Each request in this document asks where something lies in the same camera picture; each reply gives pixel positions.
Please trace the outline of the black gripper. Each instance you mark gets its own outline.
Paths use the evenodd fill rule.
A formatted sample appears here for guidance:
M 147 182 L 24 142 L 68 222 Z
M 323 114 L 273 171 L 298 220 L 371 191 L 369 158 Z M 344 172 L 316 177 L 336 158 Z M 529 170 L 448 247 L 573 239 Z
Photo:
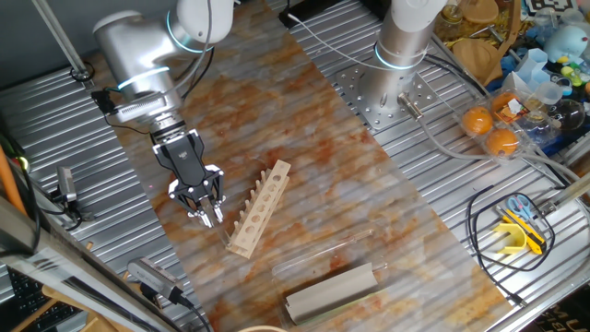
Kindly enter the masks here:
M 196 130 L 154 145 L 152 150 L 159 165 L 175 175 L 168 187 L 169 198 L 183 207 L 189 218 L 199 218 L 202 225 L 212 228 L 213 221 L 204 208 L 207 202 L 213 207 L 217 224 L 221 224 L 225 172 L 217 165 L 203 164 L 204 145 Z

